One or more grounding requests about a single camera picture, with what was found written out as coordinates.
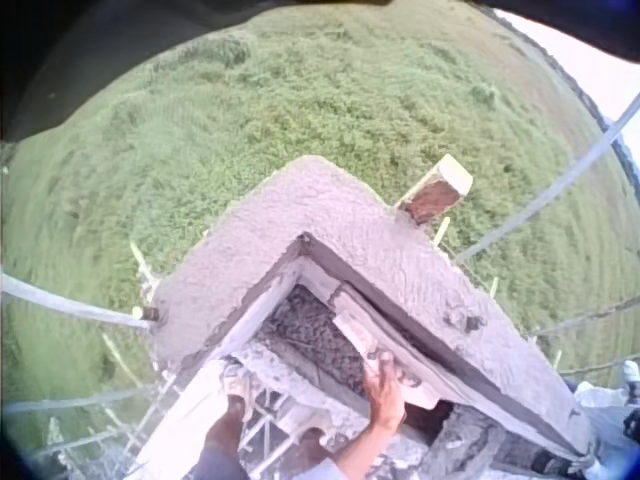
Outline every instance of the grass field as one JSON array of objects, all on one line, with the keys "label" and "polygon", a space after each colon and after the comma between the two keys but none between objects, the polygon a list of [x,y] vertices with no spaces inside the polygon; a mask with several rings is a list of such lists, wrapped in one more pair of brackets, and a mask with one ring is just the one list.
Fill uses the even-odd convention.
[{"label": "grass field", "polygon": [[[397,0],[384,9],[272,11],[166,52],[124,75],[60,127],[17,147],[3,180],[5,271],[52,292],[127,311],[135,240],[170,273],[209,224],[275,169],[322,155],[392,203],[445,153],[474,175],[446,243],[472,244],[584,153],[598,128],[540,54],[471,7]],[[470,267],[501,279],[498,301],[526,331],[640,290],[640,208],[612,154]],[[128,330],[3,302],[4,401],[131,387],[105,378],[108,331],[153,379]],[[564,335],[562,366],[640,350],[637,313]],[[131,418],[144,402],[121,410]],[[63,435],[103,422],[61,418]],[[45,416],[15,417],[23,448]]]}]

